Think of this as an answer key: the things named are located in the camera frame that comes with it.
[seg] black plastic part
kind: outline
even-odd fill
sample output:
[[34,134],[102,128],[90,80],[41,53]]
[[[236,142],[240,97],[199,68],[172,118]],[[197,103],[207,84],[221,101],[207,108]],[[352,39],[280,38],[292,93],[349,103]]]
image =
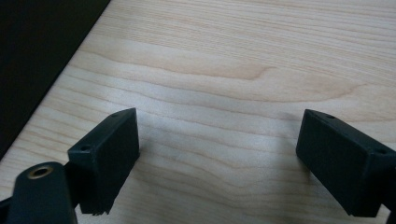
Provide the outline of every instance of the black plastic part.
[[388,184],[383,189],[382,204],[384,204],[393,214],[394,223],[396,223],[396,170],[393,171]]
[[388,220],[387,220],[387,224],[396,224],[396,213],[391,212],[389,214]]
[[136,110],[110,115],[71,147],[68,155],[68,175],[79,171],[71,181],[85,179],[72,189],[78,195],[74,203],[85,214],[108,213],[140,155]]
[[355,217],[375,217],[396,152],[331,115],[305,110],[297,156]]
[[7,223],[77,223],[60,163],[41,163],[17,177]]
[[6,223],[10,204],[11,198],[4,199],[0,202],[0,223]]
[[109,1],[0,1],[0,159]]

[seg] wooden table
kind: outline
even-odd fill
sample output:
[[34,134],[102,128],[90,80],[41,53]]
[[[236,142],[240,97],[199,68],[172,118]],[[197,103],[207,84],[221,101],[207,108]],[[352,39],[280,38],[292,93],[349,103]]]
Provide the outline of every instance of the wooden table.
[[349,217],[295,147],[311,108],[396,148],[395,71],[395,1],[113,0],[0,162],[0,198],[136,107],[141,157],[80,223],[385,223]]

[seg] light wood surface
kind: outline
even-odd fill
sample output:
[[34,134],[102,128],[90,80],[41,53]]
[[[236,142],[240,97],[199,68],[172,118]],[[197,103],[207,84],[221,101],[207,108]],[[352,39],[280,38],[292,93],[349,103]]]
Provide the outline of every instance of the light wood surface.
[[0,162],[0,199],[136,107],[141,157],[80,223],[385,223],[349,217],[295,147],[311,108],[396,148],[395,71],[396,1],[113,0]]

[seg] black mount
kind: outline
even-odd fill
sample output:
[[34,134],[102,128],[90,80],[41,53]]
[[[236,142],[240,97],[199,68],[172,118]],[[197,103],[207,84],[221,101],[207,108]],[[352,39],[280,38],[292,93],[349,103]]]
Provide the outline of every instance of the black mount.
[[68,151],[69,162],[22,172],[12,198],[0,202],[0,223],[77,223],[82,213],[109,213],[139,158],[136,110],[108,116]]
[[[334,116],[305,110],[297,156],[355,217],[396,211],[396,152]],[[393,215],[388,223],[394,222]]]

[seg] screw hole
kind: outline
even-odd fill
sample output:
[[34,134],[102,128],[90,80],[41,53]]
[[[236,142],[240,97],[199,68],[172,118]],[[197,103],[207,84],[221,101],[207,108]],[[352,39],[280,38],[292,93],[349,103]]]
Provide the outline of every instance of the screw hole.
[[31,171],[27,177],[29,179],[38,179],[49,175],[52,171],[53,169],[50,166],[40,166]]
[[90,150],[90,149],[91,149],[91,146],[90,146],[90,145],[85,145],[85,146],[82,146],[82,147],[80,148],[81,151],[88,151],[88,150]]

